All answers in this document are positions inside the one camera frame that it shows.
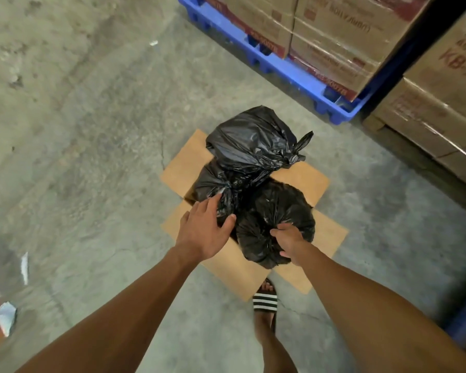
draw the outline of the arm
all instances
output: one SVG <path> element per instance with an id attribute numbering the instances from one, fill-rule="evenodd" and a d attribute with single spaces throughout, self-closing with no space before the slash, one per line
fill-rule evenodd
<path id="1" fill-rule="evenodd" d="M 231 215 L 221 228 L 217 226 L 220 197 L 195 203 L 181 219 L 176 245 L 154 268 L 45 347 L 17 373 L 136 371 L 186 278 L 230 237 L 236 218 Z"/>
<path id="2" fill-rule="evenodd" d="M 362 371 L 466 373 L 466 353 L 410 302 L 336 263 L 293 225 L 271 234 L 300 263 Z"/>

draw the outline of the foot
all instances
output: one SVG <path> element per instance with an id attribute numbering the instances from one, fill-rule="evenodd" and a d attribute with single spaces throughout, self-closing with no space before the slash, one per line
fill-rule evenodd
<path id="1" fill-rule="evenodd" d="M 262 290 L 266 292 L 272 292 L 274 294 L 274 287 L 267 281 L 263 282 L 261 285 Z M 271 324 L 273 323 L 274 313 L 267 313 L 262 311 L 255 311 L 254 312 L 254 330 L 255 330 L 255 337 L 257 340 L 261 341 L 263 335 L 266 332 L 271 331 Z"/>

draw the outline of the black garbage bag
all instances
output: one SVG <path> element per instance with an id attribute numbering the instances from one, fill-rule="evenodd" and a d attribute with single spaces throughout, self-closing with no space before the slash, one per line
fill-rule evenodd
<path id="1" fill-rule="evenodd" d="M 237 215 L 240 212 L 243 197 L 251 193 L 256 183 L 266 179 L 269 174 L 270 172 L 265 170 L 262 173 L 249 174 L 225 170 L 212 159 L 204 166 L 195 181 L 192 198 L 203 201 L 222 191 L 220 203 L 217 205 L 217 223 L 221 226 L 230 214 Z"/>
<path id="2" fill-rule="evenodd" d="M 207 137 L 206 146 L 222 168 L 244 174 L 261 173 L 304 161 L 305 156 L 299 151 L 313 135 L 309 132 L 297 142 L 273 110 L 257 106 L 218 125 Z"/>
<path id="3" fill-rule="evenodd" d="M 289 184 L 268 179 L 255 190 L 237 220 L 236 238 L 244 257 L 267 269 L 290 263 L 280 255 L 282 249 L 269 233 L 282 223 L 292 223 L 306 241 L 312 242 L 315 221 L 304 194 Z"/>

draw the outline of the white stripe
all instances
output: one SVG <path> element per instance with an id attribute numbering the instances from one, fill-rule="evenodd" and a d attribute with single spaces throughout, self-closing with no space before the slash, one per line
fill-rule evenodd
<path id="1" fill-rule="evenodd" d="M 264 310 L 274 310 L 274 311 L 276 311 L 276 307 L 262 306 L 262 305 L 254 305 L 254 310 L 255 309 L 264 309 Z"/>
<path id="2" fill-rule="evenodd" d="M 255 297 L 278 298 L 277 295 L 265 295 L 264 293 L 256 293 L 254 295 L 254 298 Z"/>
<path id="3" fill-rule="evenodd" d="M 278 302 L 277 301 L 269 301 L 269 300 L 263 300 L 261 298 L 254 298 L 254 303 L 256 302 L 263 302 L 263 303 L 267 303 L 267 304 L 271 304 L 271 305 L 277 305 Z"/>

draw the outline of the leg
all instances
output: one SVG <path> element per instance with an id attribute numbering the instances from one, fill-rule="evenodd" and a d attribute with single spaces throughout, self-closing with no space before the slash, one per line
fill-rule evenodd
<path id="1" fill-rule="evenodd" d="M 274 293 L 269 282 L 264 282 L 260 289 Z M 271 330 L 273 317 L 274 313 L 254 312 L 255 337 L 262 346 L 264 373 L 297 373 L 292 358 Z"/>

